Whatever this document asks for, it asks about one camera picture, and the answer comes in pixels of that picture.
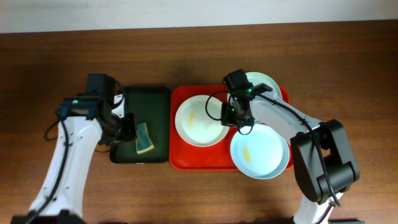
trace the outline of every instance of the white plate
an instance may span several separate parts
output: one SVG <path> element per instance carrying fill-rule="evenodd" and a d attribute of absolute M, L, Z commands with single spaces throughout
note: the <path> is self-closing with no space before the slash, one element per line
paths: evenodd
<path fill-rule="evenodd" d="M 248 77 L 249 82 L 253 83 L 254 86 L 265 83 L 267 86 L 270 86 L 276 94 L 278 94 L 279 98 L 282 99 L 282 92 L 278 84 L 268 75 L 260 73 L 260 72 L 247 72 L 246 76 Z"/>
<path fill-rule="evenodd" d="M 242 133 L 249 130 L 248 126 L 241 128 Z M 255 124 L 248 135 L 236 133 L 230 150 L 236 167 L 256 179 L 276 177 L 289 163 L 290 151 L 285 139 L 263 124 Z"/>
<path fill-rule="evenodd" d="M 220 142 L 228 133 L 229 127 L 222 126 L 206 114 L 205 105 L 209 96 L 198 95 L 185 100 L 175 114 L 175 128 L 187 143 L 206 147 Z M 214 118 L 221 116 L 222 102 L 212 97 L 208 103 L 208 112 Z"/>

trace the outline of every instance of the black tray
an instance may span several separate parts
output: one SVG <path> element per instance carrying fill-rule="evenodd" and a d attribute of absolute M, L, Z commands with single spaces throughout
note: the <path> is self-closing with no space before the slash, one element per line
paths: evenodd
<path fill-rule="evenodd" d="M 112 162 L 150 163 L 169 159 L 170 90 L 166 87 L 127 87 L 125 113 L 134 113 L 137 124 L 145 122 L 155 148 L 139 155 L 135 141 L 114 146 Z"/>

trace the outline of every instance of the yellow mark on plate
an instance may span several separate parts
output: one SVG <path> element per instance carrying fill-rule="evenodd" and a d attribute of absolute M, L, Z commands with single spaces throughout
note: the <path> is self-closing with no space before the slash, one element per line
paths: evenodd
<path fill-rule="evenodd" d="M 249 149 L 248 149 L 247 146 L 245 146 L 245 147 L 243 148 L 243 154 L 244 154 L 244 160 L 245 160 L 246 162 L 250 162 L 250 153 L 249 153 Z"/>
<path fill-rule="evenodd" d="M 191 116 L 189 117 L 188 127 L 189 127 L 189 128 L 192 128 L 192 127 L 193 127 L 193 113 L 191 113 Z"/>

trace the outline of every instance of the wooden table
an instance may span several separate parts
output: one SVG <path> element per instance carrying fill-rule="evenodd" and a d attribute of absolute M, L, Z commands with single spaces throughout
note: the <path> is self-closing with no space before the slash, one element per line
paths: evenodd
<path fill-rule="evenodd" d="M 398 219 L 398 21 L 1 34 L 0 44 L 0 223 L 28 211 L 55 148 L 43 131 L 88 73 L 173 89 L 220 84 L 238 68 L 270 75 L 304 113 L 344 124 L 361 180 L 333 219 Z M 253 222 L 291 217 L 301 196 L 293 170 L 255 180 L 95 153 L 83 213 L 88 223 Z"/>

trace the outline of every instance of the white wall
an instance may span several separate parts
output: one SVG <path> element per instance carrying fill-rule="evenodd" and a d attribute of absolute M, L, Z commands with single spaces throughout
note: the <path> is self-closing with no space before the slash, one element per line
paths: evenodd
<path fill-rule="evenodd" d="M 398 19 L 398 0 L 0 0 L 0 32 Z"/>

